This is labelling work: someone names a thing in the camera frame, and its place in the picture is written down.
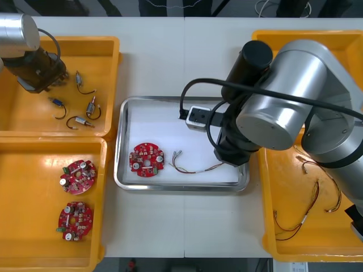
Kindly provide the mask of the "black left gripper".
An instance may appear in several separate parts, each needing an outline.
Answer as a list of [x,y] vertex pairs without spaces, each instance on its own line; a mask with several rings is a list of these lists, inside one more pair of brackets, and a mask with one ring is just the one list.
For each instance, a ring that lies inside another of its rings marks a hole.
[[66,66],[59,54],[34,52],[33,54],[33,89],[49,91],[50,86],[64,86],[69,79]]

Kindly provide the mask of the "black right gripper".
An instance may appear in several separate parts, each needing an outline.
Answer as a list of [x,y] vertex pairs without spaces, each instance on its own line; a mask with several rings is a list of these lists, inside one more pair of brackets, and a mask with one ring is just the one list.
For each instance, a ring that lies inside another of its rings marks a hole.
[[214,149],[214,154],[222,163],[239,167],[250,160],[251,153],[249,151],[242,150],[233,144],[222,142],[218,144],[218,147]]

